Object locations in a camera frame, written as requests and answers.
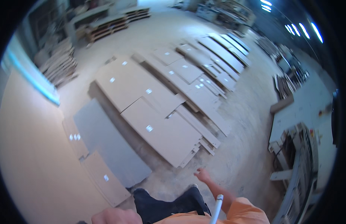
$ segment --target shirt sleeve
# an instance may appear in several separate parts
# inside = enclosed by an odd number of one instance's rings
[[[225,224],[269,224],[265,212],[255,207],[251,202],[244,198],[238,197],[231,204],[228,214],[226,215]]]

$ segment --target orange shirt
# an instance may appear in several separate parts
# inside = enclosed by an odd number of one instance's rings
[[[196,211],[189,213],[178,213],[171,215],[154,224],[209,224],[210,216],[198,215]],[[230,206],[226,215],[226,220],[219,220],[217,224],[269,224],[269,220],[264,211],[255,207],[251,202],[244,198],[238,197]]]

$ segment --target black pants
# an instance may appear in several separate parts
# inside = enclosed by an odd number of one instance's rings
[[[172,213],[197,211],[198,215],[204,215],[204,212],[211,215],[196,187],[191,187],[173,202],[156,200],[142,188],[136,189],[133,192],[133,197],[137,213],[141,216],[143,224],[158,222],[171,216]]]

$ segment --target white label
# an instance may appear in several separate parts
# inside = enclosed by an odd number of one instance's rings
[[[148,126],[146,127],[146,129],[147,129],[148,132],[151,132],[151,131],[153,130],[153,128],[152,128],[151,125],[148,125]]]

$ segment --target fluorescent light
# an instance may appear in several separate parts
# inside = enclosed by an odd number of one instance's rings
[[[266,5],[269,5],[269,6],[272,6],[272,4],[268,1],[265,1],[265,0],[260,0],[261,2],[265,3]]]
[[[290,31],[290,29],[285,25],[285,28],[287,29],[287,31],[289,32],[289,33],[291,33],[291,31]]]
[[[268,7],[268,6],[266,6],[266,5],[261,5],[261,6],[264,7],[264,8],[267,8],[267,9],[271,10],[271,8]]]
[[[292,27],[294,28],[294,30],[295,30],[297,36],[300,36],[300,33],[299,33],[298,29],[295,27],[295,25],[294,25],[294,24],[291,24],[291,25],[292,25]]]
[[[306,29],[305,29],[304,25],[302,25],[302,23],[299,23],[299,25],[300,25],[300,27],[301,27],[302,31],[304,32],[305,36],[306,36],[306,37],[309,39],[309,38],[310,38],[310,36],[308,35],[308,33],[307,33],[307,31],[306,31]]]
[[[288,26],[288,28],[290,29],[291,33],[292,33],[293,35],[295,35],[295,33],[294,33],[294,31],[292,30],[292,28],[290,27],[290,25],[287,25],[287,26]]]
[[[264,7],[261,7],[262,9],[264,9],[265,11],[271,12],[269,9],[266,9]]]
[[[320,32],[318,31],[317,27],[313,23],[311,23],[311,25],[312,25],[313,29],[315,30],[315,32],[316,32],[318,38],[320,39],[321,43],[323,43],[322,37],[321,37]]]

